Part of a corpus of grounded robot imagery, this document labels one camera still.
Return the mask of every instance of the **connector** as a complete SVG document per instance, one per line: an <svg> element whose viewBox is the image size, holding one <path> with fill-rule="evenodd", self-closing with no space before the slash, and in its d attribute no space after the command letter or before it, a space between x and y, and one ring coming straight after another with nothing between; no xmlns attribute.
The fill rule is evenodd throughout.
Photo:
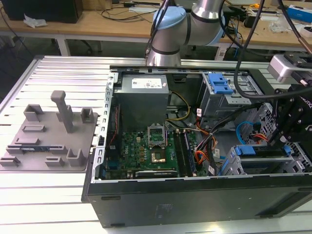
<svg viewBox="0 0 312 234"><path fill-rule="evenodd" d="M135 6L135 4L133 2L124 2L123 6L124 7L133 7L133 6Z"/></svg>
<svg viewBox="0 0 312 234"><path fill-rule="evenodd" d="M260 133L260 131L261 131L261 123L260 123L260 122L254 123L254 124L253 124L253 130L254 130L255 132Z"/></svg>

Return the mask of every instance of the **blue drive bracket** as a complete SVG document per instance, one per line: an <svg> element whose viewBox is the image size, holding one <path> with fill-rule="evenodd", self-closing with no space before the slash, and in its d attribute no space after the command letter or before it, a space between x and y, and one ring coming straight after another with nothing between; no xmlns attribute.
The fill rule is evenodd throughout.
<svg viewBox="0 0 312 234"><path fill-rule="evenodd" d="M234 93L228 85L228 81L221 73L208 73L208 82L214 89L215 94L232 94Z"/></svg>

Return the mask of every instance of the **yellow wire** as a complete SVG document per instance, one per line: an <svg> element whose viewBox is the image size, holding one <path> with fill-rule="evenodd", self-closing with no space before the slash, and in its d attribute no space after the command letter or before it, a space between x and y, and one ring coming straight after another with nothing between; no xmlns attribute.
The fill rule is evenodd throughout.
<svg viewBox="0 0 312 234"><path fill-rule="evenodd" d="M185 104L187 105L187 113L184 117L180 117L180 118L167 118L166 120L169 120L169 121L180 121L180 120L185 120L189 115L190 115L190 109L191 107L189 106L188 102L184 99L184 97L182 97L179 93L175 92L175 91L172 91L173 94L177 95L179 98L181 98Z"/></svg>

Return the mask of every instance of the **cpu socket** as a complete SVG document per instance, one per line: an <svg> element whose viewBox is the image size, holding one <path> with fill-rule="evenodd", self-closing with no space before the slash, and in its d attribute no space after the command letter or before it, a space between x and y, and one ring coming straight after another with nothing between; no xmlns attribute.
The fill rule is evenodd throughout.
<svg viewBox="0 0 312 234"><path fill-rule="evenodd" d="M165 163L166 151L163 149L151 149L151 162L152 163Z"/></svg>

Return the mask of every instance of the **wire bundle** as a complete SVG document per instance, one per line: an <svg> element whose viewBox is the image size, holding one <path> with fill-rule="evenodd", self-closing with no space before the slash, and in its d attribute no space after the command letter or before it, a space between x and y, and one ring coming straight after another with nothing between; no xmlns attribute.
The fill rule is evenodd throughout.
<svg viewBox="0 0 312 234"><path fill-rule="evenodd" d="M218 14L219 15L222 15L222 7L223 7L223 4L224 4L224 1L225 0L222 0L222 3L220 4L220 7L219 7L219 11L218 11ZM234 72L234 85L235 85L235 88L236 90L239 92L239 94L244 97L244 98L248 98L248 99L261 99L261 100L266 100L266 99L279 99L279 98L291 98L291 97L295 97L295 96L298 96L298 95L301 95L301 94L306 94L308 92L311 92L312 91L312 87L309 87L309 88L306 88L306 89L301 89L301 90L296 90L296 91L291 91L291 92L287 92L287 93L281 93L281 94L272 94L272 95L250 95L250 94L247 94L245 93L239 86L238 84L238 72L239 72L239 68L240 68L240 65L242 63L242 60L243 60L243 57L244 57L244 54L245 52L249 52L249 53L252 53L252 54L255 54L255 55L261 55L261 56L271 56L271 54L261 54L261 53L256 53L254 51L251 51L251 50L248 50L247 49L247 46L249 45L249 42L253 36L253 33L255 31L255 28L259 22L259 19L260 19L260 16L261 16L261 12L262 12L262 9L263 9L263 5L264 5L264 2L265 0L261 0L260 2L260 7L259 7L259 10L256 14L256 17L255 17L255 20L254 20L254 23L253 23L253 26L251 27L250 29L250 33L246 39L246 42L244 44L244 46L242 46L239 42L237 42L231 35L230 33L226 30L223 22L222 22L222 18L219 17L219 23L221 25L221 28L224 30L225 34L230 38L230 40L235 44L237 45L239 48L242 49L241 53L240 53L240 56L238 58L238 61L237 61L237 65L236 65L236 68L235 68L235 72ZM287 20L287 22L289 23L289 25L291 26L294 34L296 35L296 37L298 38L298 41L304 46L304 48L311 54L312 53L312 49L310 48L310 46L307 46L306 44L303 43L304 39L301 37L300 33L297 31L296 27L294 26L292 20L290 19L289 15L287 14L287 11L285 9L285 6L283 4L283 1L282 0L278 0L278 3L281 7L281 10Z"/></svg>

